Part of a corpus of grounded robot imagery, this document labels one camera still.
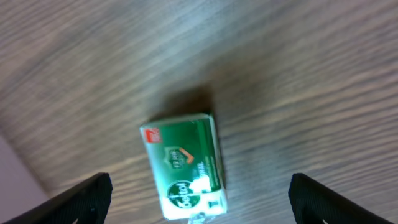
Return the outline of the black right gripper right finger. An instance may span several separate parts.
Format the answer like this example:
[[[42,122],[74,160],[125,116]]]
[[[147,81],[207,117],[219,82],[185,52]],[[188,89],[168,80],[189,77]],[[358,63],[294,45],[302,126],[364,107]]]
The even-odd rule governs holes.
[[[392,224],[303,173],[292,176],[288,195],[297,224]]]

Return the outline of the green soap bar packet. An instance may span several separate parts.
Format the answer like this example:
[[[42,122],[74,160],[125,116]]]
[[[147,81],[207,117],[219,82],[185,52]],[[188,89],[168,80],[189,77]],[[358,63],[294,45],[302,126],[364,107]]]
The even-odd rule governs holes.
[[[228,211],[220,146],[211,114],[148,122],[140,132],[165,219],[203,219]]]

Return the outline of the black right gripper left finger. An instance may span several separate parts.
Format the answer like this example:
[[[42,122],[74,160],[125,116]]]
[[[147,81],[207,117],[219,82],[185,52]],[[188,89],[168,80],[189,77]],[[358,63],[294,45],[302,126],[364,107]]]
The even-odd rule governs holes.
[[[100,172],[5,224],[104,224],[112,191],[110,175]]]

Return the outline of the white cardboard box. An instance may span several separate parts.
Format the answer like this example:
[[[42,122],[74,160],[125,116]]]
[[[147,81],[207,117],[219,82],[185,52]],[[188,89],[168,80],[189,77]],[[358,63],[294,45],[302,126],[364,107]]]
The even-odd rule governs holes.
[[[49,198],[4,138],[1,138],[0,160],[1,223],[4,223]]]

